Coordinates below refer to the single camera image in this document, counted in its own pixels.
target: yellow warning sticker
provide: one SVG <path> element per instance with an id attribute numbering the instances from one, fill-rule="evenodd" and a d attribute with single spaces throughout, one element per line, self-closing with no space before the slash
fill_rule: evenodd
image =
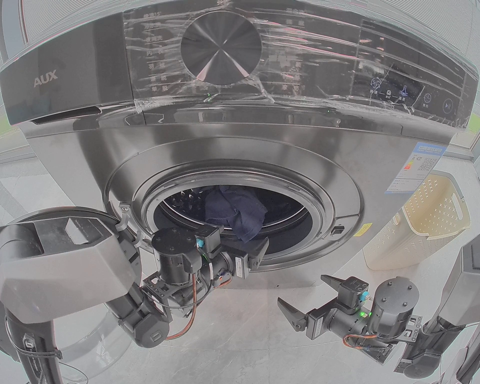
<path id="1" fill-rule="evenodd" d="M 361 235 L 363 235 L 366 231 L 368 231 L 368 228 L 370 228 L 372 224 L 373 223 L 363 224 L 360 230 L 354 235 L 354 237 L 360 237 Z"/>

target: aux logo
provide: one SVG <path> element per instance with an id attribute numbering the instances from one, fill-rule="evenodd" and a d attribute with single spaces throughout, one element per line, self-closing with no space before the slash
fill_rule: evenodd
<path id="1" fill-rule="evenodd" d="M 48 83 L 49 81 L 52 81 L 52 80 L 55 80 L 55 79 L 58 79 L 58 77 L 55 75 L 55 72 L 57 70 L 53 70 L 53 72 L 48 72 L 45 77 L 43 77 L 43 75 L 41 75 L 40 77 L 37 77 L 35 79 L 35 83 L 33 85 L 33 88 L 35 88 L 37 85 L 42 85 L 42 84 L 46 84 Z"/>

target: beige laundry basket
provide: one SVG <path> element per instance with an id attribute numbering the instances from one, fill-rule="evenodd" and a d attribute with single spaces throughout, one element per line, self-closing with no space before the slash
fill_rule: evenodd
<path id="1" fill-rule="evenodd" d="M 469 227 L 470 215 L 455 179 L 435 172 L 363 248 L 365 261 L 373 270 L 418 264 Z"/>

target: dark blue clothing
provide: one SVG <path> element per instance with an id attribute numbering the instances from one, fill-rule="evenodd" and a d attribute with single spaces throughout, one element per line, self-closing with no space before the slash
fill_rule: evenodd
<path id="1" fill-rule="evenodd" d="M 253 239 L 262 229 L 267 209 L 248 187 L 220 185 L 205 199 L 205 221 L 232 228 L 243 242 Z"/>

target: washing machine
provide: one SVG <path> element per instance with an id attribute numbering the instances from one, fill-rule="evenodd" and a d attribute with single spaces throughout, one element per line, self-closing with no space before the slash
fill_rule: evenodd
<path id="1" fill-rule="evenodd" d="M 208 191 L 266 207 L 258 271 L 230 288 L 320 284 L 399 211 L 468 123 L 476 69 L 429 36 L 293 0 L 177 0 L 80 24 L 6 63 L 8 119 L 75 205 L 161 228 Z"/>

